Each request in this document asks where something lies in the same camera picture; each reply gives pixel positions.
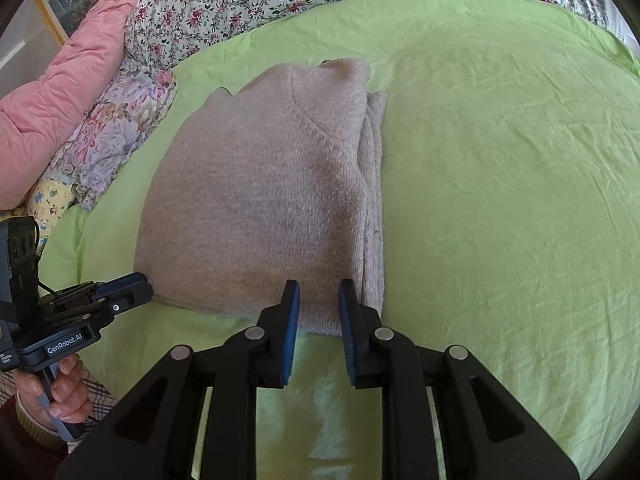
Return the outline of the left forearm maroon sleeve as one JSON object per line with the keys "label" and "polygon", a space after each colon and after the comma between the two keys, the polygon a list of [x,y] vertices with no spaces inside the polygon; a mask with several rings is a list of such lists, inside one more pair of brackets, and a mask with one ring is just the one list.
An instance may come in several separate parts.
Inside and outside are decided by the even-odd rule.
{"label": "left forearm maroon sleeve", "polygon": [[1,407],[1,479],[54,479],[68,445],[35,422],[12,396]]}

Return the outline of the left hand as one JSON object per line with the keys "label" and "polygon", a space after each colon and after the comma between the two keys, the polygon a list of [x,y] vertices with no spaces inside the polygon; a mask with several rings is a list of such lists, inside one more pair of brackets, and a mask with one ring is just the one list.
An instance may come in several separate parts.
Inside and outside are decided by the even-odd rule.
{"label": "left hand", "polygon": [[58,376],[51,386],[52,401],[47,411],[39,402],[40,396],[46,394],[41,380],[21,368],[14,370],[12,376],[26,413],[41,426],[55,430],[52,418],[66,424],[81,424],[92,412],[88,387],[82,379],[84,371],[78,354],[58,362]]}

